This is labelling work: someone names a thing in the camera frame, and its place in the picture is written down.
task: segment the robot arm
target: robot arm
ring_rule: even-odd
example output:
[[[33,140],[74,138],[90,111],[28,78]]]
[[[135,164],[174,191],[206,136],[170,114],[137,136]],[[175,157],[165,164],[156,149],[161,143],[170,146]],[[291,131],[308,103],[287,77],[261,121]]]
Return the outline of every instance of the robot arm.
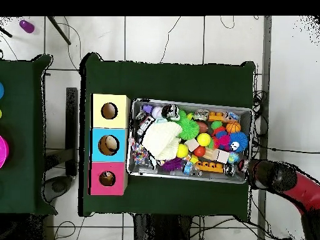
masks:
[[[320,240],[320,183],[288,163],[242,160],[238,169],[253,189],[265,189],[291,201],[301,214],[306,240]]]

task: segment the pink box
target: pink box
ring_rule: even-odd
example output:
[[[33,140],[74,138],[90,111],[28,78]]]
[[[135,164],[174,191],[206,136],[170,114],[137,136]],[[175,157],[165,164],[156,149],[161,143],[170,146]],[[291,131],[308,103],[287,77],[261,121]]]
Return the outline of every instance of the pink box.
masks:
[[[115,177],[112,186],[103,186],[99,177],[103,172],[111,172]],[[124,193],[128,184],[125,162],[92,162],[90,195],[118,195]]]

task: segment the stacked boxes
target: stacked boxes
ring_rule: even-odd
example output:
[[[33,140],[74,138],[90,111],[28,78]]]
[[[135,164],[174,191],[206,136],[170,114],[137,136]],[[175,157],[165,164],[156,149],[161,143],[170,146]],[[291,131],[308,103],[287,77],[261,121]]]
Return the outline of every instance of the stacked boxes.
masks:
[[[124,95],[91,94],[89,195],[124,193],[129,108]]]

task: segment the dark green table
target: dark green table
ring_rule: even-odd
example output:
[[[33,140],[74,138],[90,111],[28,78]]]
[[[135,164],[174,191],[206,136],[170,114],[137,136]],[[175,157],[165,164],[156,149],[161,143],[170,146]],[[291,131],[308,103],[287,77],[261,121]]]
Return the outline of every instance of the dark green table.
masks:
[[[254,63],[181,65],[102,61],[96,53],[81,62],[79,214],[158,213],[237,215],[248,218],[248,184],[129,176],[124,196],[88,195],[91,93],[125,94],[186,103],[252,108]]]
[[[52,57],[32,61],[0,60],[0,135],[9,157],[0,169],[0,213],[54,214],[41,196],[44,177],[42,78]]]

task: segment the red ball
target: red ball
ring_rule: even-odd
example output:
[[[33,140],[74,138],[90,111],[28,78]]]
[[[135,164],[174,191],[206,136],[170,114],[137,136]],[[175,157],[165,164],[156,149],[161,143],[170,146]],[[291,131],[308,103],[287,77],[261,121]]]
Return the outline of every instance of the red ball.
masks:
[[[199,133],[205,133],[208,130],[207,124],[202,121],[197,121],[197,125],[199,125]]]
[[[194,151],[193,151],[194,155],[197,157],[201,157],[204,156],[204,154],[206,153],[206,148],[204,146],[198,146]]]

